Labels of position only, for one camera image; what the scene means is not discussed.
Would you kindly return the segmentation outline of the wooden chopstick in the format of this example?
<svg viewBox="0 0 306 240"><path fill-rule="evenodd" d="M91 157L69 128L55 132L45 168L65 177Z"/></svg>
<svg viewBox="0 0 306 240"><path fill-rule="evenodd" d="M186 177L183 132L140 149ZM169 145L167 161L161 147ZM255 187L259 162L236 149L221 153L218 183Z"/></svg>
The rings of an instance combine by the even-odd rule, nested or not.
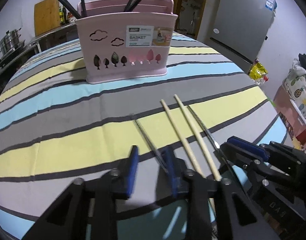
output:
<svg viewBox="0 0 306 240"><path fill-rule="evenodd" d="M171 125L173 126L178 138L180 139L180 141L183 145L183 148L184 148L190 162L192 163L192 166L193 166L194 170L196 172L198 172L201 176L203 176L203 178L205 178L205 175L204 175L203 171L201 170L201 167L200 167L191 147L189 146L189 143L188 143L186 137L184 137L182 135L182 133L180 132L180 129L176 125L175 120L174 120L174 118L171 114L171 111L170 111L168 105L165 103L165 101L163 99L161 99L161 104L162 104L162 106L163 106L163 108L164 108L164 110L165 110L165 112L166 112L166 114L169 118L169 121L170 121Z"/></svg>
<svg viewBox="0 0 306 240"><path fill-rule="evenodd" d="M200 132L199 130L197 129L196 125L194 124L194 121L193 121L193 118L191 117L191 115L189 114L187 108L184 106L184 104L182 103L182 101L180 100L180 98L178 97L177 94L174 95L179 107L181 108L182 112L183 112L183 115L185 116L194 136L196 137L198 143L199 143L199 146L203 152L203 155L205 156L205 159L208 163L208 166L215 178L216 181L220 181L222 179L222 176L220 175L218 169L216 168L216 165L212 159L212 156L202 138L202 136L200 135Z"/></svg>

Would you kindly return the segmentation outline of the steel kitchen counter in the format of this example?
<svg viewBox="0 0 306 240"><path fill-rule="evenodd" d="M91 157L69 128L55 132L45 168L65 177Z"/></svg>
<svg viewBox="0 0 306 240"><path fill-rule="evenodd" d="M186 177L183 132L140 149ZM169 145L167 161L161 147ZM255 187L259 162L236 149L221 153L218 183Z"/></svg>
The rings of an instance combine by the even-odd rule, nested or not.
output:
<svg viewBox="0 0 306 240"><path fill-rule="evenodd" d="M20 42L14 51L0 59L0 94L10 78L28 59L76 38L78 38L76 25L69 23L34 37L28 44Z"/></svg>

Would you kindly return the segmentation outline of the yellow snack bag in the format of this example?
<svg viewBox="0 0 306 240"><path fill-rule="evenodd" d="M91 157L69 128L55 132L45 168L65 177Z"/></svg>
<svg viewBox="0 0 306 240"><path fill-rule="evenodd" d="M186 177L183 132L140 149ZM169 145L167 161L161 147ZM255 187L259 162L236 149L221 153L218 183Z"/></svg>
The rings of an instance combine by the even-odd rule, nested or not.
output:
<svg viewBox="0 0 306 240"><path fill-rule="evenodd" d="M267 74L266 68L256 58L248 72L248 76L254 81L264 80L266 82L268 80Z"/></svg>

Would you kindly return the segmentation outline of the pineapple print fabric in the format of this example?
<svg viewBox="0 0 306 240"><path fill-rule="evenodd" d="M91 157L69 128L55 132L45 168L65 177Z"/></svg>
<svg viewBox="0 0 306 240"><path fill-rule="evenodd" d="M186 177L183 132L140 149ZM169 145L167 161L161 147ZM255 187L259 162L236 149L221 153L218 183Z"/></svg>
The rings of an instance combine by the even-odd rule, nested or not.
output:
<svg viewBox="0 0 306 240"><path fill-rule="evenodd" d="M306 118L306 70L298 59L293 60L292 68L289 69L287 77L283 80L283 87L303 117Z"/></svg>

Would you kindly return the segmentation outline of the striped tablecloth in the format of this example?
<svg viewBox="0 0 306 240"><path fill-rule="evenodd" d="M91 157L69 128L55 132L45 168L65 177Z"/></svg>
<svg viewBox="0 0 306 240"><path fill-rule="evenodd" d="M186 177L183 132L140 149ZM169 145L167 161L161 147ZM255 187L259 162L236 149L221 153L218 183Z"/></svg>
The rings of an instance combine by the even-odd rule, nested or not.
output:
<svg viewBox="0 0 306 240"><path fill-rule="evenodd" d="M134 193L120 202L120 239L183 239L186 203L169 197L164 173L134 125L157 148L187 155L161 105L187 137L203 173L210 170L175 97L190 105L216 141L292 141L262 90L232 61L205 44L174 34L164 76L91 85L78 40L27 61L0 96L0 226L21 239L77 177L92 180L139 147Z"/></svg>

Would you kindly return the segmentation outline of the pink plastic utensil basket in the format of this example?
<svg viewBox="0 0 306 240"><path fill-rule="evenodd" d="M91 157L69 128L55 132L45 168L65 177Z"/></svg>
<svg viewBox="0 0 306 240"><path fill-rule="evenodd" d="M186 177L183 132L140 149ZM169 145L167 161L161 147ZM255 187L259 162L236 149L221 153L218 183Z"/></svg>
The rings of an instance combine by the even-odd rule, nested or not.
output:
<svg viewBox="0 0 306 240"><path fill-rule="evenodd" d="M88 83L167 73L177 20L173 0L142 0L131 12L124 11L127 3L87 2L87 16L75 22Z"/></svg>

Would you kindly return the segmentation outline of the grey refrigerator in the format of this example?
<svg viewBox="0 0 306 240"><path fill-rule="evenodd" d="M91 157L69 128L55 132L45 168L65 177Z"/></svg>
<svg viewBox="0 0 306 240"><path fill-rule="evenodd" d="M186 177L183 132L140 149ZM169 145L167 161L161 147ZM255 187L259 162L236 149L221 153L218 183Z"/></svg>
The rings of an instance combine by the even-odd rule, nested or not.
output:
<svg viewBox="0 0 306 240"><path fill-rule="evenodd" d="M250 71L274 21L276 0L205 0L197 40Z"/></svg>

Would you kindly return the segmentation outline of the dark oil bottles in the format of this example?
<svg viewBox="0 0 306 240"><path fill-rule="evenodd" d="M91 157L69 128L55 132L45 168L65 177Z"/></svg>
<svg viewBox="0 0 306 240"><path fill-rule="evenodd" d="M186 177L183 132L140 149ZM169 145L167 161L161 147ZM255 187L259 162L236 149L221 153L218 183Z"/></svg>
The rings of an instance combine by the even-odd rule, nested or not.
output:
<svg viewBox="0 0 306 240"><path fill-rule="evenodd" d="M61 4L59 6L59 16L60 16L60 25L66 24L67 23L67 10Z"/></svg>

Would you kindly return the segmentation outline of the wooden cutting board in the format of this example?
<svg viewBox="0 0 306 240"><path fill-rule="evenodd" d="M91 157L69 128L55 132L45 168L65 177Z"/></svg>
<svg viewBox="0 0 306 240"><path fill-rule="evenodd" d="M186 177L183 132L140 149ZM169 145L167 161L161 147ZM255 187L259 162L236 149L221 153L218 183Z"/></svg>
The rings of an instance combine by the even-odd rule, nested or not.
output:
<svg viewBox="0 0 306 240"><path fill-rule="evenodd" d="M35 36L60 26L58 0L43 0L34 6Z"/></svg>

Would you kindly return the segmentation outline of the steel steamer pot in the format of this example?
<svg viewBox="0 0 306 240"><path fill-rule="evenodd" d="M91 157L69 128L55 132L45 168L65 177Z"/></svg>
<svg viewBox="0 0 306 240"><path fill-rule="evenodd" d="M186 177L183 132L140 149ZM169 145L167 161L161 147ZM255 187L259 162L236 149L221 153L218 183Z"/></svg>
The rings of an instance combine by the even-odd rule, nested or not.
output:
<svg viewBox="0 0 306 240"><path fill-rule="evenodd" d="M7 53L16 50L18 47L25 43L25 40L21 40L21 28L7 31L5 36L0 40L0 52L3 56Z"/></svg>

